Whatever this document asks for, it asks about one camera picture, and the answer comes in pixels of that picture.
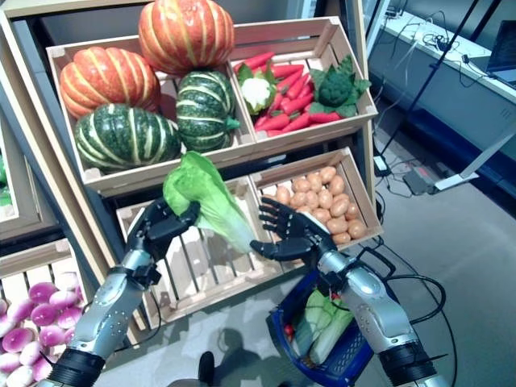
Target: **green striped squash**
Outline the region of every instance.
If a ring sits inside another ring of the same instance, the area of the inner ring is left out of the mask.
[[[229,80],[216,71],[186,75],[177,93],[177,126],[188,150],[208,152],[231,145],[235,97]]]
[[[104,173],[171,160],[181,153],[177,125],[138,107],[102,105],[75,126],[75,142],[87,165]]]

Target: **striped pumpkin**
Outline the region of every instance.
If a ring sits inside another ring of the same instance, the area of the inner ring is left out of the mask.
[[[107,103],[155,110],[160,84],[142,56],[121,48],[91,47],[77,52],[63,68],[60,93],[70,114],[79,118]]]
[[[177,93],[177,126],[189,150],[213,151],[231,145],[240,126],[231,115],[235,98],[228,79],[216,71],[194,71],[181,80]]]
[[[178,157],[176,130],[174,122],[158,114],[110,104],[77,122],[75,142],[87,165],[111,173]]]
[[[139,44],[154,68],[183,76],[224,63],[235,30],[231,16],[211,0],[156,0],[139,17]]]

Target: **robotic arm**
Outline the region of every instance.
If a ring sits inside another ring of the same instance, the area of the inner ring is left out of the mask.
[[[447,387],[425,353],[403,308],[388,294],[372,271],[358,265],[356,257],[337,251],[331,237],[317,220],[268,198],[260,209],[265,230],[276,232],[278,243],[252,241],[251,246],[274,260],[303,258],[330,288],[338,290],[354,314],[360,331],[379,356],[385,373],[395,386]]]
[[[185,213],[176,216],[164,199],[159,199],[145,209],[127,238],[123,262],[109,271],[91,307],[77,323],[72,342],[38,387],[94,385],[107,358],[125,337],[143,293],[160,280],[156,262],[165,255],[172,238],[194,224],[199,208],[199,203],[192,202]]]

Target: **laptop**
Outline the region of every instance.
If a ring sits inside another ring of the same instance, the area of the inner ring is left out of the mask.
[[[491,56],[470,61],[490,77],[516,89],[516,20],[501,22]]]

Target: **orange pumpkin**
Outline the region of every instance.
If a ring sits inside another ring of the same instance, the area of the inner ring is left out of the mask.
[[[160,84],[146,60],[120,48],[91,47],[73,56],[60,74],[60,92],[75,118],[107,103],[155,110]]]
[[[235,46],[235,30],[211,0],[156,0],[139,17],[139,44],[152,67],[181,76],[222,64]]]

